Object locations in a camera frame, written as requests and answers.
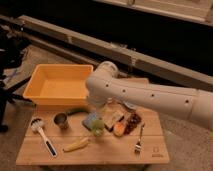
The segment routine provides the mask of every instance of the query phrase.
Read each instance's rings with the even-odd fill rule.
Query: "yellow tray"
[[[23,96],[38,105],[85,105],[92,65],[37,65]]]

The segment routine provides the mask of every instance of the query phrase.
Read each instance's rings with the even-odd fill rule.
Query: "green object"
[[[68,116],[70,116],[70,115],[73,115],[75,113],[81,113],[81,112],[89,113],[89,110],[87,108],[84,108],[84,107],[78,107],[78,108],[68,109],[65,113]]]
[[[91,122],[90,128],[94,136],[100,137],[104,133],[104,122],[100,119],[95,119]]]

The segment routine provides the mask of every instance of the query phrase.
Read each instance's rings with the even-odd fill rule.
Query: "food item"
[[[132,113],[130,117],[127,119],[124,134],[130,134],[140,122],[141,117],[136,113]]]
[[[89,138],[82,138],[80,140],[76,140],[73,143],[71,143],[70,145],[68,145],[67,147],[65,147],[63,149],[64,152],[70,152],[70,151],[74,151],[80,148],[84,148],[86,147],[88,144],[90,143]]]
[[[101,119],[96,119],[91,122],[91,131],[94,136],[100,137],[104,133],[104,123]]]
[[[121,122],[116,122],[113,128],[113,133],[118,136],[121,137],[124,134],[124,130],[125,130],[125,125]]]
[[[78,107],[78,108],[68,109],[65,113],[68,116],[70,116],[70,115],[73,115],[75,113],[80,113],[80,112],[89,113],[89,109],[87,109],[86,107]]]
[[[124,113],[120,110],[112,110],[107,108],[103,113],[101,113],[102,120],[108,131],[113,130],[113,126],[116,122],[121,121],[124,118]]]

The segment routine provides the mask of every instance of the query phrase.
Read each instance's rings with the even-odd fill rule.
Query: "dark floor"
[[[28,47],[28,54],[18,73],[11,80],[6,80],[8,86],[29,76],[39,63],[72,63],[59,56],[34,46]],[[41,171],[46,168],[38,166],[16,166],[15,161],[21,147],[25,131],[29,124],[34,106],[27,102],[10,104],[6,108],[4,123],[10,127],[9,132],[0,134],[0,171],[30,170]],[[213,170],[213,133],[191,123],[177,120],[160,114],[165,140],[170,155],[170,163],[165,165],[151,165],[146,170],[172,171],[212,171]],[[139,171],[141,166],[58,166],[52,170],[75,171]]]

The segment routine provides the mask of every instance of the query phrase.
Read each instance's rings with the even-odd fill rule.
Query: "toy food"
[[[125,125],[121,122],[116,122],[114,127],[113,127],[113,133],[118,136],[121,137],[124,134],[124,130],[125,130]]]

